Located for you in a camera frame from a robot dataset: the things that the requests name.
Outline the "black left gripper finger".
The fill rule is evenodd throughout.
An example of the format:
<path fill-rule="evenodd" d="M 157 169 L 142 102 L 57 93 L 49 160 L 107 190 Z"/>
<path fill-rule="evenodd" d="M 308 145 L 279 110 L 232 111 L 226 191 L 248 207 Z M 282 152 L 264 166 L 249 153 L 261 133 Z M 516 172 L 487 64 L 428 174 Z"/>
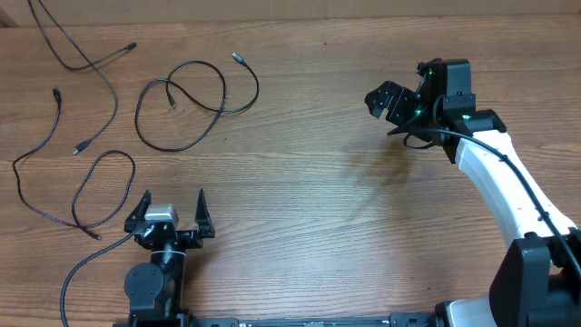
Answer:
<path fill-rule="evenodd" d="M 215 237 L 215 228 L 208 211 L 203 189 L 199 191 L 194 221 L 198 225 L 199 235 L 202 239 Z"/>
<path fill-rule="evenodd" d="M 146 190 L 140 202 L 132 210 L 129 216 L 125 219 L 123 230 L 126 233 L 133 233 L 138 224 L 144 220 L 144 216 L 152 201 L 152 193 Z"/>

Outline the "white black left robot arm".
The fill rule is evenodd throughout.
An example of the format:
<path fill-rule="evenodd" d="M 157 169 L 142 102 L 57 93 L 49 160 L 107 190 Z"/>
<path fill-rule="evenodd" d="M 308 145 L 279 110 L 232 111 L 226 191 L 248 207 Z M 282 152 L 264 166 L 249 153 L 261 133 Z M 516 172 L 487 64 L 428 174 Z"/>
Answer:
<path fill-rule="evenodd" d="M 180 230 L 175 207 L 153 204 L 147 191 L 124 222 L 124 231 L 150 252 L 150 261 L 135 265 L 124 279 L 130 301 L 128 326 L 197 326 L 182 307 L 186 252 L 215 236 L 204 191 L 199 191 L 195 229 Z"/>

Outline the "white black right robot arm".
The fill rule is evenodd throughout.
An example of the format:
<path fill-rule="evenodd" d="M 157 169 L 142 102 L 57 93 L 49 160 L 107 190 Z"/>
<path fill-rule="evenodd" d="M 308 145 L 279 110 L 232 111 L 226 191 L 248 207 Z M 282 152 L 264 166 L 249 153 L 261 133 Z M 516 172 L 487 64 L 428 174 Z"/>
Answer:
<path fill-rule="evenodd" d="M 441 302 L 432 313 L 392 313 L 390 326 L 577 326 L 580 230 L 520 161 L 500 117 L 479 110 L 466 59 L 420 62 L 416 90 L 386 81 L 366 94 L 392 134 L 441 147 L 477 187 L 507 253 L 487 294 Z"/>

